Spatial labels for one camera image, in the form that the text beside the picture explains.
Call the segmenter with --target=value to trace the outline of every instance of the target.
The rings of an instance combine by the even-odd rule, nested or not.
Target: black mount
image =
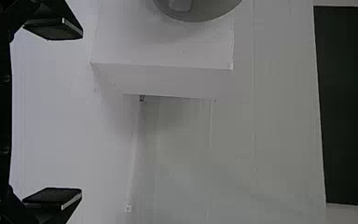
[[[9,185],[12,152],[10,42],[23,24],[33,17],[40,5],[40,0],[0,0],[0,223],[63,224],[67,222],[81,201],[81,199],[76,201],[63,211],[28,209]]]

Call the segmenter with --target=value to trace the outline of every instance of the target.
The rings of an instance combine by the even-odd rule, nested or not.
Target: white cabinet
[[[232,75],[233,50],[233,13],[188,23],[152,0],[104,1],[91,64],[125,94],[214,99]]]

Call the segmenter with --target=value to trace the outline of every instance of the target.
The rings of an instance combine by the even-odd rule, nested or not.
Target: white wall
[[[358,206],[328,204],[326,224],[358,224]]]
[[[324,222],[312,4],[235,9],[234,78],[216,101],[146,97],[128,223]]]
[[[48,42],[20,31],[12,44],[10,182],[21,198],[44,187],[81,188],[71,223],[123,223],[139,102],[91,69],[100,1],[68,4],[83,40]]]

